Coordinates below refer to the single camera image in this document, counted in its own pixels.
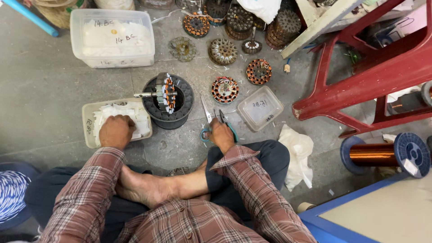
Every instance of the shirt sleeve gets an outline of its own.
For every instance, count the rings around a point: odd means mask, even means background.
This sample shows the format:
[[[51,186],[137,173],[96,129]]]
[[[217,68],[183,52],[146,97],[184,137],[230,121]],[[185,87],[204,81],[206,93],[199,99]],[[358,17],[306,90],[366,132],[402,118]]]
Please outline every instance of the shirt sleeve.
[[[270,242],[316,243],[316,240],[276,189],[255,157],[259,152],[232,147],[210,170],[230,178],[253,216],[256,231]]]
[[[100,242],[123,160],[117,148],[97,150],[56,197],[39,243]]]

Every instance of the white plastic bag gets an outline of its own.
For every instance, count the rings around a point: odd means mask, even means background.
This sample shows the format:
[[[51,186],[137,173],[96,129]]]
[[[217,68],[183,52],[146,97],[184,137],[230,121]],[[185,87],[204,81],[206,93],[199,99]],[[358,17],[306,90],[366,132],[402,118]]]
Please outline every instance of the white plastic bag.
[[[314,148],[312,139],[283,125],[278,141],[289,151],[289,167],[285,178],[285,186],[291,192],[302,180],[308,188],[312,188],[312,169],[308,167],[308,156]]]
[[[270,24],[280,8],[282,0],[237,0],[238,3],[247,11]]]

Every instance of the copper wire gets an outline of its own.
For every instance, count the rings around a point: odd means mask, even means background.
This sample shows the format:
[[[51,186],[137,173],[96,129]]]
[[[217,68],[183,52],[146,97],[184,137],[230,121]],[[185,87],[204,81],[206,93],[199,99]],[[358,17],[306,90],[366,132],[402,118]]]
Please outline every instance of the copper wire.
[[[357,166],[398,166],[393,144],[357,144],[349,150]]]

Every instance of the red plastic stool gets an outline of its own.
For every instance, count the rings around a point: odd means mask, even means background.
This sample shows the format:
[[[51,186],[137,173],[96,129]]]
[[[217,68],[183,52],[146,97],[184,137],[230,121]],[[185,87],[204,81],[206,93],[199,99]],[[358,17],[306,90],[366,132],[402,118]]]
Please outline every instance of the red plastic stool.
[[[432,80],[432,0],[427,0],[427,26],[383,49],[366,44],[355,34],[375,22],[404,0],[389,0],[314,51],[323,49],[312,94],[292,105],[300,121],[327,116],[353,128],[339,137],[388,128],[432,117],[432,108],[386,116],[387,95]],[[354,75],[326,85],[331,54],[336,41],[346,42],[365,55],[353,67]],[[375,119],[363,123],[340,110],[377,98]]]

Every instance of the dark trousers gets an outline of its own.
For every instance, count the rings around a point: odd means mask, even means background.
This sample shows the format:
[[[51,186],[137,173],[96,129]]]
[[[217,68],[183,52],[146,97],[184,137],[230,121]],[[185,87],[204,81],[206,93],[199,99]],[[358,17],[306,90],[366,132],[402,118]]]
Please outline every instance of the dark trousers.
[[[262,167],[270,175],[276,188],[281,190],[289,165],[288,149],[274,140],[245,144],[244,146],[254,151],[261,151],[257,155],[257,159],[260,160]],[[209,171],[222,157],[223,154],[219,148],[210,148],[206,167],[207,185],[211,193],[210,201],[233,210],[248,227],[252,227],[251,215],[246,211],[243,201],[231,181],[227,177]],[[130,167],[135,172],[143,172],[142,169],[135,166]],[[43,228],[46,227],[52,215],[56,196],[79,170],[80,168],[75,167],[56,167],[42,173],[30,183],[24,200]],[[113,242],[118,237],[124,223],[147,210],[148,208],[140,203],[114,196],[105,215],[105,229],[101,236],[101,242]]]

